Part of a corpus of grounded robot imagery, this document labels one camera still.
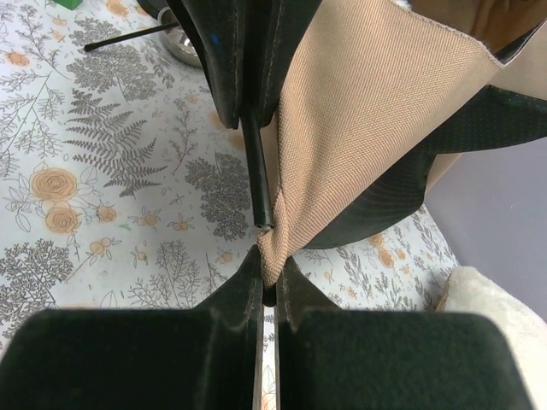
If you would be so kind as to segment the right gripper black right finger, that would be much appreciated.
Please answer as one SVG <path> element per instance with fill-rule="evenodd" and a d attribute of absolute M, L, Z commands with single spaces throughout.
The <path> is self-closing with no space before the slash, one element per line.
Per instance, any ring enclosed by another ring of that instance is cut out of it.
<path fill-rule="evenodd" d="M 509 346 L 468 313 L 347 310 L 287 260 L 275 285 L 280 409 L 529 409 Z"/>

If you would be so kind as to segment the beige fabric pet tent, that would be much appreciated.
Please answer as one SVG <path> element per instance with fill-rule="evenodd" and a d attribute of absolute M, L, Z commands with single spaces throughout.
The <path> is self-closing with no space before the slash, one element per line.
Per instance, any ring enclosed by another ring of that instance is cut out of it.
<path fill-rule="evenodd" d="M 299 249 L 371 237 L 416 211 L 463 153 L 546 134 L 543 1 L 283 1 L 266 285 Z"/>

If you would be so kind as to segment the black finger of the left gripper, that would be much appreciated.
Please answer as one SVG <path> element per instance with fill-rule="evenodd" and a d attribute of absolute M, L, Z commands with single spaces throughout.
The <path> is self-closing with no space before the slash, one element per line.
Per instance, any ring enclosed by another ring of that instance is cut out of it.
<path fill-rule="evenodd" d="M 297 47 L 320 0 L 246 1 L 243 99 L 260 126 L 271 122 Z"/>
<path fill-rule="evenodd" d="M 246 2 L 173 0 L 168 7 L 198 54 L 222 124 L 237 128 Z"/>

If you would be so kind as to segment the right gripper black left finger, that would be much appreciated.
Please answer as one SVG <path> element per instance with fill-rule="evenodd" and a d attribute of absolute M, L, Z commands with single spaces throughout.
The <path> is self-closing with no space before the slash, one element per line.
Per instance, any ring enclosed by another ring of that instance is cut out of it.
<path fill-rule="evenodd" d="M 261 256 L 190 309 L 34 314 L 1 360 L 4 409 L 257 409 Z"/>

